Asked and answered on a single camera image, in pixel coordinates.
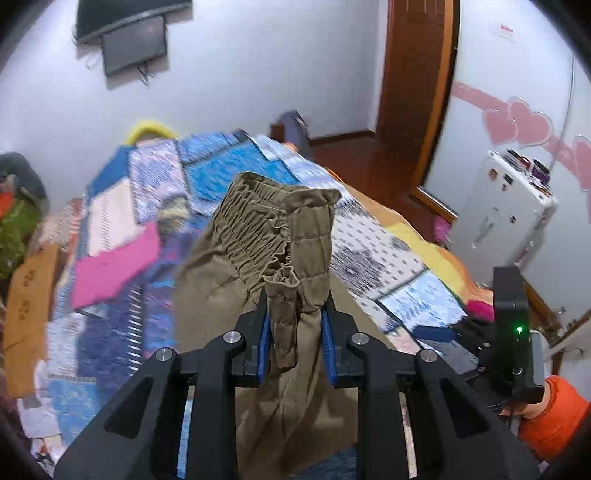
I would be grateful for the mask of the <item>orange sleeve forearm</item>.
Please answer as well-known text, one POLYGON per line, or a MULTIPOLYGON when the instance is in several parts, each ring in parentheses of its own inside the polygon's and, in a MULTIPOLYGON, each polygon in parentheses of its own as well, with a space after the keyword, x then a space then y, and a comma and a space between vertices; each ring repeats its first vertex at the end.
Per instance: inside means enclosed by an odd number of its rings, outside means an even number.
POLYGON ((567 446, 590 408, 589 402, 564 378, 545 379, 546 410, 537 418, 520 421, 518 436, 539 461, 551 463, 567 446))

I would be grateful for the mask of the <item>person right hand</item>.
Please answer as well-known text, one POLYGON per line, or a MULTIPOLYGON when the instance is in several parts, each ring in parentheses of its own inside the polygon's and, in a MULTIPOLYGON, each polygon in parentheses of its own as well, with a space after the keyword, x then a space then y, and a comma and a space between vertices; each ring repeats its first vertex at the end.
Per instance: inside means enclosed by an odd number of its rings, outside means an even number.
POLYGON ((547 408, 548 402, 542 401, 535 404, 515 403, 506 406, 500 413, 500 416, 521 416, 525 419, 534 419, 540 416, 547 408))

